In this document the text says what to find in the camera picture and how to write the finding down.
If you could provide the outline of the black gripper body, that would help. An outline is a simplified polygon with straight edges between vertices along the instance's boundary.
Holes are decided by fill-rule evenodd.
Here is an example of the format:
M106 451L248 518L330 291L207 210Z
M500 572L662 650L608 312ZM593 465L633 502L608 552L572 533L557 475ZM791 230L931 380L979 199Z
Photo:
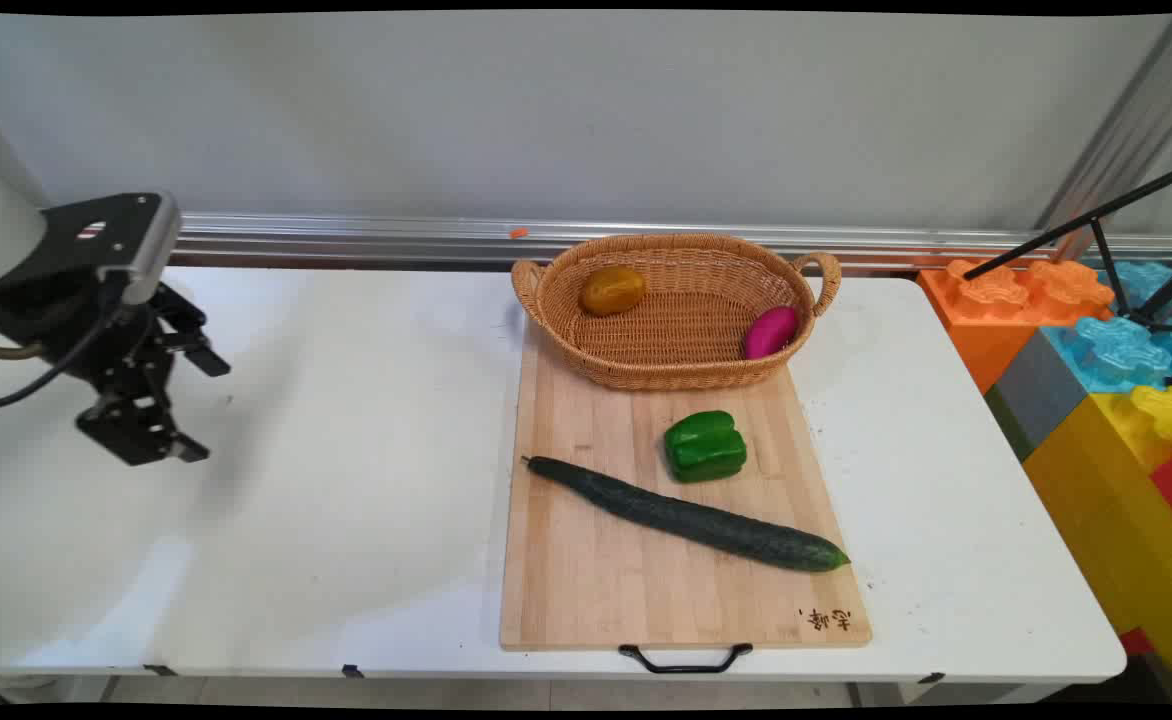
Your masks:
M124 276L64 272L0 288L0 334L32 348L47 369L0 396L16 405L69 375L98 395L154 398L165 405L175 354L158 347L161 322L150 299L124 299Z

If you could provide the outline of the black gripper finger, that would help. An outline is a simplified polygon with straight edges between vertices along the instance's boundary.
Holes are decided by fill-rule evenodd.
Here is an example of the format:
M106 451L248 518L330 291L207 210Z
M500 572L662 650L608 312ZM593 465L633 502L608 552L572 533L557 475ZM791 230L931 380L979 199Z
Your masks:
M154 398L103 395L75 419L75 427L127 466L146 466L175 457L199 462L210 457L205 444L176 427L173 415Z
M158 283L150 307L161 322L158 347L170 354L183 354L190 364L207 376L222 376L231 372L231 365L212 347L211 338L205 333L207 315L203 313L188 297Z

